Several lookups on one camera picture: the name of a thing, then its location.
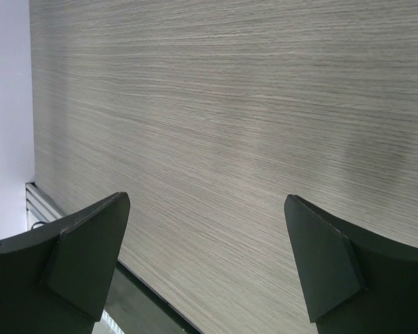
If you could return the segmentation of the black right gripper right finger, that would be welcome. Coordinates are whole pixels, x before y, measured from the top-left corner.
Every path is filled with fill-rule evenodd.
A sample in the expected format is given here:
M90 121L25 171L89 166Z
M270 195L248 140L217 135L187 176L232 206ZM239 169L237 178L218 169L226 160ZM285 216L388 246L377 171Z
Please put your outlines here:
M319 333L418 333L418 248L297 195L284 203L310 322Z

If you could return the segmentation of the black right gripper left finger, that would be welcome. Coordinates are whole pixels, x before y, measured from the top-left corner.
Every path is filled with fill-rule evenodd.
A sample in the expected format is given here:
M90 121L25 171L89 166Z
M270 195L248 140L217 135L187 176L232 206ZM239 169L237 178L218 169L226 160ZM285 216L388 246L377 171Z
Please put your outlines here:
M0 240L0 333L92 333L127 227L126 192Z

